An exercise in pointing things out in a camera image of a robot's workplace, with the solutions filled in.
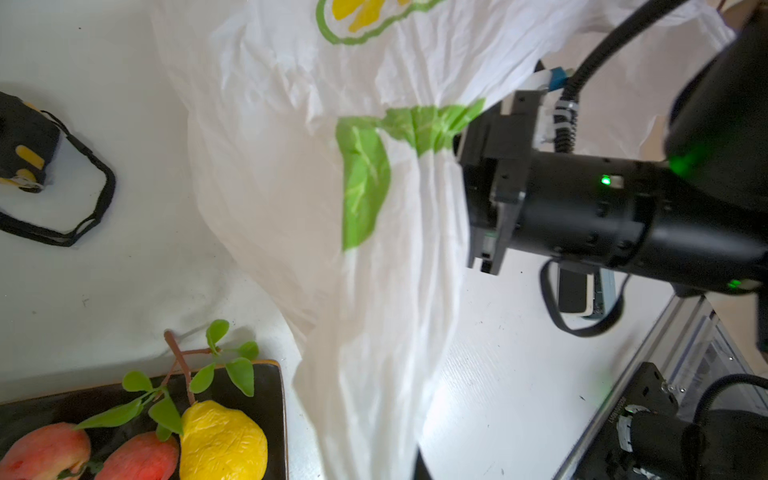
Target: black rectangular plate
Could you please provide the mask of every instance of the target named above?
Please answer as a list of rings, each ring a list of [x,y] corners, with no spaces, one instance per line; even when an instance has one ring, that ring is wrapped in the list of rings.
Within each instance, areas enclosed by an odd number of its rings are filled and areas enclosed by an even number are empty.
[[[287,480],[288,443],[280,365],[273,360],[257,360],[253,363],[253,376],[253,398],[243,395],[230,381],[227,371],[223,368],[216,370],[213,384],[205,392],[196,395],[196,398],[198,402],[214,400],[228,409],[242,410],[258,423],[264,431],[269,449],[263,480]],[[162,380],[161,376],[154,377],[152,383],[158,386]],[[179,412],[189,407],[183,375],[171,377],[168,390]],[[124,391],[121,384],[117,383],[0,405],[0,458],[16,440],[32,430],[58,422],[79,423],[104,410],[128,403],[138,396],[138,393]],[[91,438],[91,458],[104,461],[128,439],[140,433],[153,432],[156,426],[145,411],[120,427],[88,429],[86,432]],[[93,475],[89,472],[83,475],[81,480],[92,478]],[[179,479],[178,467],[170,478]]]

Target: green printed logo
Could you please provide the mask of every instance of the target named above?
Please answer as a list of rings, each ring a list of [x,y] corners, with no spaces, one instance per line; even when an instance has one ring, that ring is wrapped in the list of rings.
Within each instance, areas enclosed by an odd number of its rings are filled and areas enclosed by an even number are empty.
[[[413,12],[442,0],[319,0],[317,25],[334,45],[360,45]]]
[[[371,236],[389,190],[390,169],[379,130],[405,141],[421,157],[452,146],[453,137],[482,112],[484,100],[469,107],[391,108],[384,118],[343,117],[336,124],[336,142],[344,158],[343,249],[357,247]]]

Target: yellow fruit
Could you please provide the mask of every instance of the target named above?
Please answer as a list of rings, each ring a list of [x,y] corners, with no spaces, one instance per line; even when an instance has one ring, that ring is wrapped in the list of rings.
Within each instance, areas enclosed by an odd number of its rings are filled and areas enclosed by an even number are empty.
[[[181,480],[264,477],[266,436],[248,415],[208,400],[192,405],[181,421]]]

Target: green outline on bag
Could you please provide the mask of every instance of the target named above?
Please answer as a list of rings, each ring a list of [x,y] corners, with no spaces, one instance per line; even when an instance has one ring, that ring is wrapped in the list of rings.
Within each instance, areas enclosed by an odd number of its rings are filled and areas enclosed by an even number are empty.
[[[408,15],[411,15],[411,13],[413,12],[427,12],[431,10],[432,7],[434,7],[435,5],[437,5],[442,1],[443,0],[431,0],[428,3],[411,3],[411,6],[406,8],[403,13],[399,15],[395,15],[394,17],[387,18],[381,25],[365,33],[362,37],[339,38],[336,36],[335,33],[331,31],[330,27],[326,23],[326,16],[325,16],[327,0],[319,0],[317,2],[317,9],[315,10],[315,15],[317,17],[317,27],[320,29],[320,33],[323,34],[323,37],[325,37],[327,41],[331,42],[334,45],[339,45],[339,44],[361,45],[363,43],[366,43],[370,38],[381,35],[381,33],[384,30],[386,30],[387,27],[397,22],[398,20],[403,20]]]

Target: white plastic bag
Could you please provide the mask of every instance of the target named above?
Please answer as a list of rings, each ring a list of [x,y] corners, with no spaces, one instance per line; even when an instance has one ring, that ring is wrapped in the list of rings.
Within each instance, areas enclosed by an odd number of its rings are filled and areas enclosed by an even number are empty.
[[[294,385],[329,478],[412,474],[467,258],[451,137],[539,58],[640,4],[152,3],[161,59],[189,110],[198,205],[293,331],[303,352]],[[648,35],[692,17],[699,53],[713,55],[727,30],[699,2]],[[649,60],[640,47],[629,63]],[[678,88],[686,74],[664,72]],[[636,98],[658,93],[625,74],[608,80]],[[665,113],[656,106],[635,105],[635,124]],[[631,154],[644,133],[616,143]]]

